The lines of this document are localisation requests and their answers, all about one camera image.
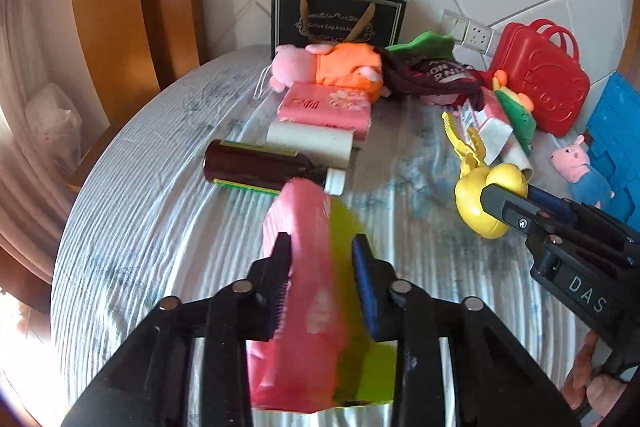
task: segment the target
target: dark maroon fabric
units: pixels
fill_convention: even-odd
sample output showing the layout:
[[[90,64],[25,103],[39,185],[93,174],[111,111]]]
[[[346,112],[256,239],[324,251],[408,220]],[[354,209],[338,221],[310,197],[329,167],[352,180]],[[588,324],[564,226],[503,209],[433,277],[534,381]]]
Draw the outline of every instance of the dark maroon fabric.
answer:
[[[396,96],[436,94],[466,94],[475,110],[484,107],[482,80],[478,72],[448,58],[415,57],[407,62],[384,49],[376,48],[382,58],[382,75],[385,86]],[[451,73],[463,74],[463,78],[442,83]]]

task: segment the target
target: brown bottle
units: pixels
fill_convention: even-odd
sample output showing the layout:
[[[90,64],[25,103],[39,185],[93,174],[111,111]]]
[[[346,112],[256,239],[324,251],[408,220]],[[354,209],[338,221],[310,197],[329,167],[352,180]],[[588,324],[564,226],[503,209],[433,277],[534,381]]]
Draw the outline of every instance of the brown bottle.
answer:
[[[277,194],[292,178],[306,178],[339,196],[345,172],[316,167],[303,154],[225,140],[213,140],[204,153],[209,182]]]

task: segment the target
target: white cardboard tube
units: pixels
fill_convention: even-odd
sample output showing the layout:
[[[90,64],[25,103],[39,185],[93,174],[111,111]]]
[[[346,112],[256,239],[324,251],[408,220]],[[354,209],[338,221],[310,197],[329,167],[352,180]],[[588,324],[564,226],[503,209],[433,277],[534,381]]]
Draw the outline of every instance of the white cardboard tube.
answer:
[[[527,182],[533,176],[533,166],[514,134],[509,137],[507,143],[502,148],[500,159],[503,163],[513,163],[518,166]]]
[[[353,147],[353,131],[273,122],[267,133],[267,145],[299,151],[319,167],[346,169]]]

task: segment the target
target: blue plush clothing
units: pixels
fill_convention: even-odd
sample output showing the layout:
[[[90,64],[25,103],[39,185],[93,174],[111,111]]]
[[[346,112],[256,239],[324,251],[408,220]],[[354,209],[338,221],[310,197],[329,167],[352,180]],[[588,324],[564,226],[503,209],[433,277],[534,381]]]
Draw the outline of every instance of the blue plush clothing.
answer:
[[[600,208],[607,210],[611,200],[611,185],[596,169],[591,168],[591,166],[588,166],[588,168],[589,172],[584,174],[577,182],[569,183],[572,198],[578,203],[593,205],[599,201]]]

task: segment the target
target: brown rope handle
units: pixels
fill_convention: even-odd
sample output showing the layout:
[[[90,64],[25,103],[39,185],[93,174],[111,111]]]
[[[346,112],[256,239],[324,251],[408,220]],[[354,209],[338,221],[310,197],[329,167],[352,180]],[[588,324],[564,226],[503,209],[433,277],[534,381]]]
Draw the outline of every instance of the brown rope handle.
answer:
[[[362,17],[358,19],[356,25],[347,35],[347,38],[344,39],[344,42],[352,42],[354,41],[358,35],[362,33],[364,28],[371,22],[373,16],[376,13],[376,4],[372,2],[369,4]],[[300,0],[300,18],[302,19],[302,25],[306,31],[306,35],[309,39],[309,42],[312,44],[319,44],[321,41],[316,39],[309,31],[309,1],[308,0]]]

